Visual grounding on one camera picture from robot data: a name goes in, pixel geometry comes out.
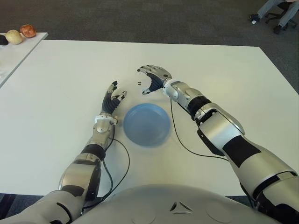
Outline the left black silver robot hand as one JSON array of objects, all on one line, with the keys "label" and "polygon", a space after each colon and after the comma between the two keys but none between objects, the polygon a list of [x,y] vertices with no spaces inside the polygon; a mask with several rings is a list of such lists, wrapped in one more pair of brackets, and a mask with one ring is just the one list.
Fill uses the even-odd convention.
[{"label": "left black silver robot hand", "polygon": [[113,95],[113,92],[117,89],[117,81],[114,81],[108,87],[106,94],[102,101],[101,112],[104,114],[112,115],[120,102],[126,97],[127,91],[123,91],[120,95]]}]

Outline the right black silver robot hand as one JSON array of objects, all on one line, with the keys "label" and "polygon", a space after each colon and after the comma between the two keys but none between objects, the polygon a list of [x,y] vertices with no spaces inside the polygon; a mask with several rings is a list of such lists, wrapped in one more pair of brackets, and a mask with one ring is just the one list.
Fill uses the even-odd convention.
[{"label": "right black silver robot hand", "polygon": [[141,66],[138,72],[142,72],[151,79],[150,86],[142,92],[143,95],[147,95],[156,90],[162,89],[164,84],[172,79],[171,74],[162,67],[154,65]]}]

